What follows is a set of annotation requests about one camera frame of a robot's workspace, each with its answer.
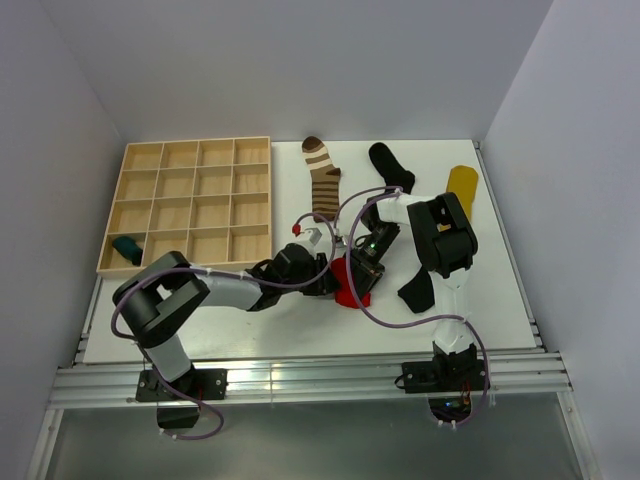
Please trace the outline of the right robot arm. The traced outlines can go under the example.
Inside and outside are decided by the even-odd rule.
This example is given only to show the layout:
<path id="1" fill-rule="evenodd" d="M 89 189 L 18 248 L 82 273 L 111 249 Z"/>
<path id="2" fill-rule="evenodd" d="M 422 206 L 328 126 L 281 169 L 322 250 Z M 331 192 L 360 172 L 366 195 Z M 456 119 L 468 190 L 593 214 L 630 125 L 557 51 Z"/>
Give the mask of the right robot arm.
<path id="1" fill-rule="evenodd" d="M 401 380 L 407 392 L 452 390 L 465 382 L 486 381 L 488 360 L 479 359 L 486 349 L 469 321 L 465 286 L 478 241 L 471 224 L 453 193 L 420 197 L 398 190 L 368 199 L 351 229 L 363 224 L 369 235 L 357 248 L 349 246 L 345 254 L 349 291 L 357 307 L 370 320 L 389 329 L 408 329 L 420 325 L 434 326 L 433 358 L 422 364 L 402 368 Z M 375 317 L 362 299 L 384 274 L 381 258 L 407 226 L 420 263 L 418 274 L 406 284 L 399 296 L 414 313 L 435 306 L 433 278 L 447 291 L 443 313 L 408 323 L 389 323 Z"/>

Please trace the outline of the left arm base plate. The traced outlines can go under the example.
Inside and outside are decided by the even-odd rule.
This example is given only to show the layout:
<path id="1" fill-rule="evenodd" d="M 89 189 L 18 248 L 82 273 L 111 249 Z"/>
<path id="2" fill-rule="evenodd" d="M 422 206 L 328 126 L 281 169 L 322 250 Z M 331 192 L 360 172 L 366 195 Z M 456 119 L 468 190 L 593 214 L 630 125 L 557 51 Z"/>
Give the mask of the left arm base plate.
<path id="1" fill-rule="evenodd" d="M 197 400 L 223 400 L 226 395 L 228 371 L 226 369 L 192 368 L 179 379 L 169 382 L 176 391 Z M 142 403 L 182 400 L 182 397 L 164 386 L 154 369 L 143 370 L 138 379 L 135 400 Z"/>

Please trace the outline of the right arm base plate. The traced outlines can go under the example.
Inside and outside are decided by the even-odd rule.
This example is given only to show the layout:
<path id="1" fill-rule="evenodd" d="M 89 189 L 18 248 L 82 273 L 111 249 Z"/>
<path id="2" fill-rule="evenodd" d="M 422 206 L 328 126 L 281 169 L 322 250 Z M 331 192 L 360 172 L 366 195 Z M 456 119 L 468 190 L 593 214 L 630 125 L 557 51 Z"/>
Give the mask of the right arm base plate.
<path id="1" fill-rule="evenodd" d="M 402 363 L 396 383 L 408 394 L 467 393 L 482 392 L 487 379 L 480 359 L 453 361 L 434 357 Z"/>

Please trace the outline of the dark teal sock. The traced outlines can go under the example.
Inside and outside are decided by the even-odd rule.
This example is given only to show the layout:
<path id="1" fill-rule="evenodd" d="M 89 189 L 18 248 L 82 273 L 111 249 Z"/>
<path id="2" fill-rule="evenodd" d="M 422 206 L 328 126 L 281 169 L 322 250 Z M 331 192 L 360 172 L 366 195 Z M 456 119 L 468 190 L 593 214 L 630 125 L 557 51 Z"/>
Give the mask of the dark teal sock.
<path id="1" fill-rule="evenodd" d="M 143 249 L 136 240 L 129 236 L 118 236 L 113 239 L 112 247 L 129 263 L 140 266 L 143 258 Z"/>

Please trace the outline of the black sock with white stripes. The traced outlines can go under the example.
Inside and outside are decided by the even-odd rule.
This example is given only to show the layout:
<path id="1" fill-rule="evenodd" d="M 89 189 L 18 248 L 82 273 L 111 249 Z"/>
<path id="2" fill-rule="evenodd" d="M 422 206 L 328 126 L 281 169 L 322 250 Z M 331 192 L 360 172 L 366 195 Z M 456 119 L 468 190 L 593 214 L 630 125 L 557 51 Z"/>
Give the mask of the black sock with white stripes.
<path id="1" fill-rule="evenodd" d="M 411 194 L 415 185 L 415 175 L 405 169 L 390 148 L 382 143 L 374 143 L 368 150 L 369 159 L 383 178 L 387 187 L 400 187 L 405 194 Z"/>

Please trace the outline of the red sock with white bear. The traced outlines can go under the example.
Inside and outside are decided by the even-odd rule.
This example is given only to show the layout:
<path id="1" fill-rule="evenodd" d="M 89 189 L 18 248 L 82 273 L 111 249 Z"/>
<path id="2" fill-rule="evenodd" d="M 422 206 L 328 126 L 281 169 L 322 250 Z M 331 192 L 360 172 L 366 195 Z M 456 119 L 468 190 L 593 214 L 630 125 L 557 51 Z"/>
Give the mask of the red sock with white bear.
<path id="1" fill-rule="evenodd" d="M 335 302 L 346 308 L 358 309 L 358 305 L 348 284 L 346 258 L 340 257 L 334 259 L 330 269 L 342 285 L 341 289 L 334 294 Z M 365 307 L 369 307 L 371 305 L 371 293 L 369 292 L 365 296 L 361 296 L 361 302 Z"/>

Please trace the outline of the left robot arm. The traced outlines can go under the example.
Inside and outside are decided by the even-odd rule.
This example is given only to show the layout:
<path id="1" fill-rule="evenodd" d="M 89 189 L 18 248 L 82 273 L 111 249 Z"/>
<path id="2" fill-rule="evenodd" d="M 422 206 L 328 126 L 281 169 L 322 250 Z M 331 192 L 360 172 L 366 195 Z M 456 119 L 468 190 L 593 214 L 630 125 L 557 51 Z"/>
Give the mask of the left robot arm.
<path id="1" fill-rule="evenodd" d="M 183 399 L 193 391 L 195 375 L 178 331 L 197 308 L 257 312 L 292 292 L 330 295 L 340 283 L 329 264 L 325 254 L 314 254 L 298 243 L 238 273 L 197 267 L 181 252 L 171 251 L 122 284 L 112 301 L 159 371 L 159 388 L 172 399 Z"/>

